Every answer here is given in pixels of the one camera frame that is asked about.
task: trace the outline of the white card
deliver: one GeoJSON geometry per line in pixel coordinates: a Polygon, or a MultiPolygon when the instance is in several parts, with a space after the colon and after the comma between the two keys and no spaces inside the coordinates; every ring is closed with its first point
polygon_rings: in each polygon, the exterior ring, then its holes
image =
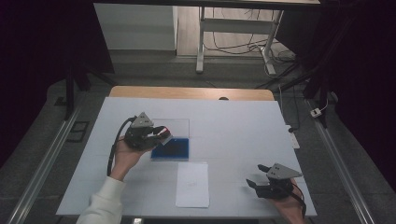
{"type": "Polygon", "coordinates": [[[207,163],[180,162],[177,168],[177,207],[209,207],[207,163]]]}

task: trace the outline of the white tabletop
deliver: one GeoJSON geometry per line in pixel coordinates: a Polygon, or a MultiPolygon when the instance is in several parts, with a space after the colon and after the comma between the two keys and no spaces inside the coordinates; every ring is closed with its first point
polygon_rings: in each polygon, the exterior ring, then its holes
{"type": "MultiPolygon", "coordinates": [[[[59,206],[58,215],[78,216],[102,187],[111,145],[121,124],[146,112],[150,119],[188,119],[189,161],[207,162],[208,208],[176,207],[177,161],[151,161],[146,153],[125,177],[123,214],[131,217],[266,218],[279,216],[246,179],[268,182],[258,164],[275,162],[301,172],[277,102],[107,97],[59,206]]],[[[303,177],[296,178],[316,211],[303,177]]]]}

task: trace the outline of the white plug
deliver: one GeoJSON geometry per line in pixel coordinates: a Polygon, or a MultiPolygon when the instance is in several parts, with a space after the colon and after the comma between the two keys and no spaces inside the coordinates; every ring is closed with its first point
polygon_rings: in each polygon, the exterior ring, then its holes
{"type": "Polygon", "coordinates": [[[311,110],[311,116],[312,116],[312,117],[317,118],[317,117],[319,117],[320,115],[321,115],[321,112],[320,112],[319,108],[316,108],[316,109],[311,110]]]}

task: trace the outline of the gray floor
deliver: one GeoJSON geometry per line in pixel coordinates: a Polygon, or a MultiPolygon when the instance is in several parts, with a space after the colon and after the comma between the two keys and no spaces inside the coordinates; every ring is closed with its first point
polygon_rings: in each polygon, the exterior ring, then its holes
{"type": "MultiPolygon", "coordinates": [[[[112,52],[112,59],[116,75],[110,75],[110,77],[121,85],[254,89],[269,80],[269,77],[263,72],[262,60],[207,58],[205,59],[205,71],[198,76],[195,74],[194,59],[190,58],[149,54],[135,56],[112,52]]],[[[285,68],[285,64],[280,64],[276,70],[281,72],[285,68]]],[[[299,73],[296,71],[290,77],[279,81],[286,82],[298,75],[299,73]]],[[[75,223],[77,220],[71,217],[57,217],[54,214],[78,164],[102,102],[111,89],[97,77],[90,75],[90,80],[92,88],[86,92],[85,104],[77,118],[77,121],[89,122],[88,132],[83,136],[81,142],[67,141],[64,143],[25,223],[75,223]]],[[[300,126],[295,131],[301,146],[300,149],[296,149],[296,155],[318,212],[317,217],[310,217],[306,222],[361,223],[334,169],[315,123],[309,116],[305,101],[301,97],[303,88],[304,84],[295,87],[295,103],[292,89],[283,92],[282,106],[286,122],[293,127],[300,126]]],[[[7,221],[55,137],[65,112],[64,106],[57,106],[55,102],[64,95],[64,81],[49,88],[48,100],[41,113],[29,132],[22,138],[11,158],[0,170],[0,223],[7,221]]],[[[276,99],[280,102],[279,94],[276,95],[276,99]]],[[[327,116],[328,130],[336,141],[336,145],[361,190],[363,198],[369,205],[376,223],[396,223],[396,216],[394,216],[396,214],[395,192],[389,187],[361,145],[337,118],[333,111],[334,104],[335,101],[331,99],[327,116]]],[[[80,138],[78,133],[68,135],[69,140],[78,138],[80,138]]],[[[179,220],[178,222],[147,220],[147,222],[191,223],[190,220],[179,220]]],[[[230,220],[207,220],[206,222],[232,223],[230,220]]],[[[246,220],[245,222],[257,223],[257,220],[246,220]]],[[[131,223],[131,219],[126,217],[122,223],[131,223]]],[[[264,220],[262,223],[285,222],[281,218],[276,218],[264,220]]]]}

